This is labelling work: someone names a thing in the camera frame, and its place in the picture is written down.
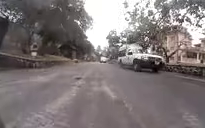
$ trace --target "road marking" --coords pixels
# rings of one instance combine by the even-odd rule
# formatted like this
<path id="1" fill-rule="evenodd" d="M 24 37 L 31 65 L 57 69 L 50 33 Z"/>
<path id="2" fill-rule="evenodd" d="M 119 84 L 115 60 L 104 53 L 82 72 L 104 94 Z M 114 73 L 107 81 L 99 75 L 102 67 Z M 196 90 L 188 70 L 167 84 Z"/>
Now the road marking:
<path id="1" fill-rule="evenodd" d="M 189 112 L 183 112 L 182 118 L 185 121 L 185 125 L 187 128 L 202 128 L 198 116 Z"/>

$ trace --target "white pickup truck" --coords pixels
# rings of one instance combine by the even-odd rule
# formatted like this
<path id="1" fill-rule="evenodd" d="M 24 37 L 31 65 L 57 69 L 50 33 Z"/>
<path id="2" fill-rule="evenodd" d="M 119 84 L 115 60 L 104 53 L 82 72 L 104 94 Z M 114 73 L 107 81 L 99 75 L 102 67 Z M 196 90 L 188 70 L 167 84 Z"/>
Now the white pickup truck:
<path id="1" fill-rule="evenodd" d="M 122 46 L 119 49 L 118 62 L 120 65 L 132 66 L 136 72 L 143 68 L 158 72 L 165 64 L 163 57 L 143 53 L 138 44 Z"/>

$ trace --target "foliage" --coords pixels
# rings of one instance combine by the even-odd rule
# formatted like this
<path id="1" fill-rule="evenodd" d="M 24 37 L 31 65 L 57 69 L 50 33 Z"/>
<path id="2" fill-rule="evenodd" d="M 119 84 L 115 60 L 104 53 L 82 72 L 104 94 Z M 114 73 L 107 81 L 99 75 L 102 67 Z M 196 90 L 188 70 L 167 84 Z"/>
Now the foliage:
<path id="1" fill-rule="evenodd" d="M 45 46 L 49 42 L 72 43 L 81 49 L 89 46 L 85 31 L 92 18 L 82 0 L 0 0 L 0 10 L 25 28 L 30 39 L 33 33 L 39 34 Z"/>
<path id="2" fill-rule="evenodd" d="M 165 55 L 168 60 L 182 45 L 168 53 L 165 48 L 166 35 L 174 28 L 185 29 L 183 24 L 200 27 L 205 30 L 205 1 L 198 0 L 156 0 L 142 1 L 129 11 L 129 4 L 124 3 L 126 21 L 129 23 L 130 39 L 139 43 L 144 49 L 152 48 L 156 53 Z M 188 31 L 186 38 L 191 39 Z"/>

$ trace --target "vegetation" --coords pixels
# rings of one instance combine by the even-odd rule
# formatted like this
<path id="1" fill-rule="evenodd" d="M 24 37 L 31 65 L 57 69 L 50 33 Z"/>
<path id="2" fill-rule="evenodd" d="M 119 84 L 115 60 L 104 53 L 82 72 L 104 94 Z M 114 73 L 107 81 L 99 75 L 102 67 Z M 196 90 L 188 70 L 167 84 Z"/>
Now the vegetation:
<path id="1" fill-rule="evenodd" d="M 84 9 L 83 0 L 0 0 L 0 10 L 12 23 L 26 30 L 28 40 L 23 51 L 29 52 L 34 35 L 41 37 L 43 54 L 52 44 L 57 48 L 75 47 L 83 55 L 93 49 L 85 35 L 93 21 Z"/>
<path id="2" fill-rule="evenodd" d="M 124 3 L 128 29 L 120 34 L 112 30 L 107 39 L 110 46 L 114 44 L 139 43 L 144 50 L 152 48 L 153 51 L 164 55 L 166 60 L 173 56 L 178 49 L 168 53 L 165 47 L 166 35 L 173 28 L 185 29 L 182 25 L 201 28 L 205 32 L 205 1 L 198 0 L 147 0 L 139 1 L 129 9 Z"/>

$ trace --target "sky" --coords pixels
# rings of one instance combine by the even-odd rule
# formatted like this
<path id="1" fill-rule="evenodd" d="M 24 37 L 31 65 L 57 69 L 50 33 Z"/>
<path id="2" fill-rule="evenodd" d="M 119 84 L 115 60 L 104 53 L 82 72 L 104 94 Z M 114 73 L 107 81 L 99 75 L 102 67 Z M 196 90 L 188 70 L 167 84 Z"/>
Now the sky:
<path id="1" fill-rule="evenodd" d="M 87 36 L 95 47 L 108 45 L 106 36 L 110 30 L 122 31 L 127 28 L 124 20 L 124 0 L 86 0 L 85 2 L 85 9 L 94 20 L 93 28 L 87 31 Z M 127 2 L 131 5 L 137 0 L 127 0 Z M 192 27 L 187 28 L 194 39 L 193 44 L 200 43 L 199 39 L 205 37 L 198 30 L 192 31 Z"/>

